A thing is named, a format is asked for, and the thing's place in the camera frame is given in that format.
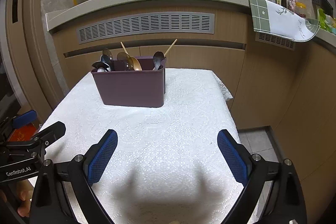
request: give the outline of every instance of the white tablecloth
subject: white tablecloth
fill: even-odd
[[[88,73],[42,127],[61,121],[67,128],[46,159],[71,160],[114,129],[118,146],[92,188],[116,224],[220,223],[243,189],[217,146],[222,129],[240,142],[223,89],[212,71],[166,69],[162,107],[108,106]],[[66,185],[77,220],[86,223]]]

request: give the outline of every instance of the wooden stick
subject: wooden stick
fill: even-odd
[[[124,49],[124,52],[126,52],[126,53],[128,54],[128,52],[127,52],[127,50],[126,50],[124,44],[123,44],[122,42],[120,42],[120,44],[122,45],[122,47],[123,47],[123,49]]]
[[[166,57],[167,53],[170,51],[170,49],[174,46],[174,44],[176,43],[177,39],[175,39],[175,41],[172,43],[172,45],[170,45],[170,47],[168,48],[168,50],[165,52],[164,57]]]

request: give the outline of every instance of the metal screw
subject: metal screw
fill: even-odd
[[[43,162],[44,166],[48,166],[49,164],[51,164],[51,160],[47,159]]]
[[[289,159],[285,159],[285,165],[288,165],[288,166],[292,165],[292,161]]]
[[[83,160],[83,155],[75,156],[75,161],[81,161],[81,160]]]
[[[252,159],[254,159],[255,161],[260,161],[261,160],[261,156],[259,154],[253,154],[252,155]]]

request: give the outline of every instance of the dish towel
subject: dish towel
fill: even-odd
[[[302,18],[294,12],[268,0],[249,0],[253,29],[295,42],[312,39],[320,29],[319,21]]]

